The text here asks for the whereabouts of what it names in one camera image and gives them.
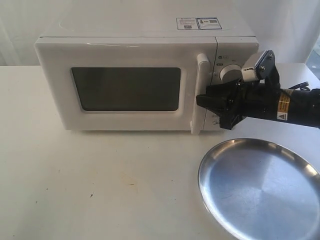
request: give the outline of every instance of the warning label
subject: warning label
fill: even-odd
[[[217,17],[179,17],[176,19],[178,30],[221,30]]]
[[[293,92],[293,90],[284,90],[285,92],[282,92],[279,98],[278,102],[278,110],[277,110],[277,116],[276,118],[278,120],[282,121],[288,121],[288,111],[289,111],[289,105],[290,105],[290,96]]]

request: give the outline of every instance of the yellow warning sticker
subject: yellow warning sticker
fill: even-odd
[[[285,89],[284,90],[287,94],[284,92],[281,93],[279,102],[278,102],[278,111],[277,111],[277,119],[288,121],[288,111],[289,111],[289,105],[290,105],[290,97],[293,90]]]

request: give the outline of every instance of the microwave dial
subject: microwave dial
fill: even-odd
[[[242,78],[241,67],[236,64],[225,66],[220,72],[223,84]]]

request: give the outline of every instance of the microwave door handle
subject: microwave door handle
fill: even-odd
[[[211,81],[210,62],[207,56],[203,53],[198,54],[197,63],[193,113],[192,121],[190,123],[191,134],[194,135],[198,135],[200,131],[203,130],[207,111],[205,108],[197,105],[197,96],[206,94],[206,87],[210,85]]]

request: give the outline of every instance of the round metal dish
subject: round metal dish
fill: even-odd
[[[320,239],[320,175],[282,146],[222,142],[203,157],[198,184],[208,211],[239,240]]]

